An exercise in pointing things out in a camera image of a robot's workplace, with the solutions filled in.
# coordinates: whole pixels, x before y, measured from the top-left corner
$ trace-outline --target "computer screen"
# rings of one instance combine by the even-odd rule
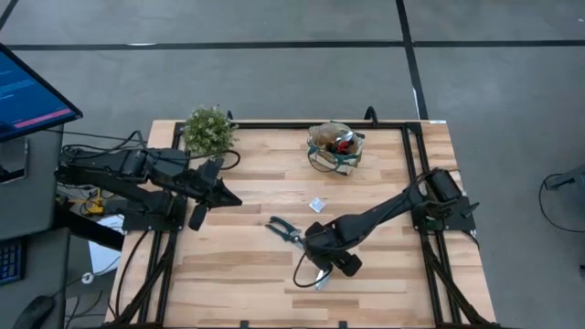
[[[77,108],[0,45],[0,142],[81,116]]]

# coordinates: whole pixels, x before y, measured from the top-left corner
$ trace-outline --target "desk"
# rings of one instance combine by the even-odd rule
[[[174,121],[155,121],[150,146],[170,147],[175,127]],[[430,166],[456,169],[447,125],[421,122],[420,128]],[[410,180],[400,131],[360,132],[366,135],[362,161],[351,176],[342,176],[319,173],[310,166],[305,129],[237,130],[234,149],[242,160],[222,175],[244,205],[214,209],[200,231],[179,233],[165,326],[234,327],[240,320],[250,321],[252,327],[337,327],[339,321],[348,321],[349,327],[433,326],[420,237],[410,214],[379,226],[353,249],[364,263],[357,275],[347,278],[335,270],[321,292],[294,286],[293,270],[302,253],[263,226],[276,215],[306,229],[316,220],[325,223],[363,212],[401,192]],[[420,173],[414,138],[410,144]],[[456,172],[453,176],[461,183]],[[315,197],[326,203],[321,214],[308,207]],[[140,235],[126,237],[119,269]],[[149,233],[129,265],[122,305],[144,281],[152,236]],[[445,239],[455,282],[479,313],[494,321],[477,247],[460,232],[445,232]],[[316,273],[306,261],[298,281],[314,281]],[[114,287],[120,275],[118,271]],[[443,316],[449,321],[446,293],[441,283],[439,287]],[[158,294],[155,286],[149,320],[154,319]]]

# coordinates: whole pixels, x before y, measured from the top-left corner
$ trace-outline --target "potted plant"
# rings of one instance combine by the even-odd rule
[[[185,122],[183,137],[186,148],[194,155],[222,156],[219,153],[229,150],[237,141],[233,136],[237,128],[218,105],[210,108],[199,105]]]

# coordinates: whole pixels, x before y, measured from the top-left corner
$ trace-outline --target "cable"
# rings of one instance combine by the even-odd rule
[[[540,212],[542,213],[542,216],[547,220],[548,223],[550,223],[550,225],[552,225],[555,228],[558,228],[560,230],[564,230],[567,232],[572,232],[572,233],[585,233],[585,230],[579,230],[579,229],[572,229],[572,228],[563,228],[562,226],[559,226],[557,224],[555,224],[552,220],[550,220],[550,218],[548,218],[547,213],[545,212],[544,207],[542,206],[542,191],[545,188],[545,185],[548,181],[548,179],[550,177],[555,177],[561,174],[551,174],[545,177],[545,179],[542,180],[542,183],[540,184],[540,189],[538,189],[538,205],[540,206]]]
[[[100,291],[100,294],[98,295],[98,298],[95,300],[95,302],[87,310],[85,310],[85,311],[83,311],[75,316],[77,317],[80,315],[84,315],[84,314],[89,313],[91,310],[93,310],[93,308],[96,307],[98,305],[98,303],[100,302],[102,295],[103,295],[103,291]]]
[[[59,192],[60,192],[60,193],[62,193],[62,194],[64,194],[64,195],[66,195],[66,196],[69,196],[69,197],[71,197],[71,198],[76,198],[76,197],[75,197],[75,196],[73,196],[71,193],[65,192],[65,191],[63,191],[63,190],[59,190]],[[97,203],[97,202],[95,202],[95,201],[93,201],[93,200],[91,200],[91,199],[86,199],[86,201],[87,201],[87,202],[91,202],[92,204],[94,204],[94,205],[96,205],[96,206],[101,206],[101,207],[103,207],[103,208],[104,208],[104,209],[106,209],[106,210],[109,210],[109,213],[110,213],[110,214],[116,214],[116,213],[117,213],[117,212],[116,212],[116,211],[114,211],[113,209],[106,207],[106,205],[105,205],[105,204],[103,204],[103,205],[100,205],[99,203]]]
[[[122,137],[99,135],[99,134],[94,134],[94,133],[76,133],[76,132],[65,132],[65,131],[59,132],[59,131],[54,131],[54,130],[50,130],[50,129],[47,129],[47,132],[58,133],[58,134],[72,134],[72,135],[95,137],[95,138],[102,138],[102,139],[111,139],[111,140],[117,140],[117,141],[125,141],[126,140],[125,138],[122,138]]]
[[[79,319],[82,317],[90,317],[90,316],[106,316],[106,314],[83,314],[83,315],[75,315],[73,317],[71,317],[71,319]]]
[[[299,263],[296,264],[296,269],[294,269],[294,274],[292,275],[292,282],[294,283],[295,286],[299,287],[299,288],[310,288],[315,286],[317,283],[327,279],[329,277],[329,274],[331,274],[331,271],[327,272],[321,279],[313,282],[313,283],[309,283],[309,284],[300,284],[299,282],[297,282],[296,280],[296,275],[299,272],[299,269],[301,268],[301,264],[303,263],[304,258],[306,257],[307,253],[303,253],[301,259],[299,260]]]
[[[472,234],[471,231],[467,231],[467,230],[462,230],[462,233],[466,236],[468,236],[471,240],[473,240],[473,242],[477,245],[477,249],[479,250],[479,241],[475,238],[475,236]]]
[[[112,312],[112,316],[115,318],[116,317],[116,312],[113,310],[113,307],[110,304],[110,300],[109,299],[108,299],[108,309],[110,310],[110,312]]]
[[[69,329],[69,325],[71,324],[71,320],[73,320],[73,315],[75,315],[75,311],[77,311],[77,308],[80,306],[80,300],[81,300],[81,297],[78,297],[77,301],[75,302],[75,307],[73,307],[73,312],[71,312],[71,315],[69,316],[69,319],[67,320],[67,324],[65,324],[65,329]]]
[[[118,282],[118,293],[116,293],[116,304],[115,304],[116,313],[114,314],[115,316],[120,316],[120,293],[122,291],[122,283],[124,281],[124,277],[126,276],[126,272],[128,271],[128,265],[130,264],[130,261],[132,261],[132,258],[134,257],[134,253],[136,253],[138,246],[140,246],[140,243],[143,241],[144,237],[146,237],[146,234],[148,234],[148,232],[149,231],[146,230],[143,233],[143,235],[140,236],[138,241],[136,241],[136,244],[134,245],[134,247],[132,248],[132,251],[130,252],[130,255],[128,256],[128,260],[124,264],[124,269],[122,270],[122,275],[120,276],[120,281]]]
[[[62,152],[65,154],[68,154],[69,156],[71,156],[74,159],[91,159],[94,157],[98,157],[98,156],[102,156],[105,154],[110,154],[114,151],[118,151],[121,150],[122,147],[124,147],[127,143],[129,143],[132,138],[137,135],[138,136],[138,143],[140,144],[141,147],[146,148],[146,143],[144,142],[143,136],[140,133],[140,131],[133,131],[130,136],[126,137],[121,143],[117,144],[116,146],[109,148],[109,149],[103,149],[100,147],[95,147],[95,146],[91,146],[91,145],[83,145],[83,144],[73,144],[73,145],[64,145],[62,148]],[[101,152],[98,152],[96,154],[86,154],[86,155],[78,155],[78,154],[71,154],[69,152],[69,148],[76,146],[82,146],[82,147],[87,147],[90,149],[94,149],[94,150],[101,150]]]
[[[110,263],[110,265],[106,266],[105,269],[101,270],[101,271],[97,271],[95,273],[93,273],[93,275],[101,275],[102,273],[105,273],[113,264],[116,263],[116,261],[118,261],[120,259],[120,256],[116,257],[115,260],[113,260],[113,262]],[[75,283],[75,282],[79,282],[81,281],[81,279],[83,279],[83,276],[80,276],[79,278],[65,284],[65,286],[59,290],[57,290],[55,293],[53,293],[51,295],[51,298],[54,298],[55,296],[57,296],[60,292],[64,292],[65,289],[67,289],[67,287],[69,287],[71,284]]]
[[[138,140],[134,140],[133,137],[134,136],[138,136]],[[62,148],[62,152],[65,154],[68,154],[69,156],[71,156],[74,159],[91,159],[94,157],[98,157],[98,156],[102,156],[105,154],[109,154],[115,151],[120,151],[120,150],[128,150],[128,149],[143,149],[145,150],[150,156],[152,156],[153,158],[157,159],[157,160],[163,160],[163,161],[167,161],[167,162],[174,162],[174,161],[182,161],[182,160],[195,160],[195,159],[200,159],[200,158],[204,158],[204,157],[210,157],[213,155],[218,155],[218,154],[235,154],[238,159],[236,160],[235,164],[232,164],[228,167],[224,167],[221,168],[221,170],[229,170],[234,168],[236,165],[239,164],[239,161],[241,160],[241,155],[233,150],[226,150],[226,151],[219,151],[219,152],[214,152],[214,153],[209,153],[209,154],[200,154],[200,155],[194,155],[194,156],[189,156],[187,158],[170,158],[170,157],[164,157],[164,156],[160,156],[159,154],[154,154],[153,152],[150,152],[148,150],[148,147],[146,146],[146,142],[144,141],[144,138],[142,136],[142,133],[140,131],[133,131],[130,136],[126,137],[125,139],[121,139],[121,138],[111,138],[111,139],[116,139],[116,140],[122,140],[121,143],[117,144],[116,146],[113,146],[112,148],[101,148],[101,147],[95,147],[95,146],[91,146],[91,145],[87,145],[87,144],[68,144],[68,145],[64,145]],[[127,143],[129,143],[130,141],[132,142],[137,142],[138,145],[136,146],[126,146],[124,147]],[[87,154],[87,155],[77,155],[77,154],[71,154],[69,152],[70,148],[73,147],[78,147],[78,148],[89,148],[92,150],[98,150],[101,151],[99,153],[96,154]]]

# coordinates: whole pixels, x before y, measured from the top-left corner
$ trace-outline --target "small white object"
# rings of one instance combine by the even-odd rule
[[[83,284],[91,284],[94,278],[95,276],[92,273],[87,272],[81,277],[81,282],[83,282]]]
[[[122,233],[122,223],[122,215],[102,218],[100,221],[98,221],[98,224],[104,227],[115,229],[120,233]],[[114,271],[118,268],[118,262],[121,255],[120,251],[103,247],[102,245],[99,245],[93,241],[89,241],[89,244],[91,269],[95,275],[102,275],[109,271]]]
[[[320,280],[320,281],[319,281],[319,283],[315,284],[315,286],[314,286],[314,289],[316,291],[322,290],[325,287],[325,285],[327,284],[327,282],[329,281],[329,275],[327,275],[326,278],[321,280],[321,278],[323,278],[324,275],[325,275],[325,272],[323,270],[319,271],[319,274],[317,274],[317,280],[318,281]]]
[[[309,207],[314,210],[314,212],[316,212],[317,214],[321,212],[321,210],[323,210],[323,208],[325,207],[325,203],[323,201],[321,201],[320,198],[316,197],[313,202],[311,202],[311,204],[309,204]]]

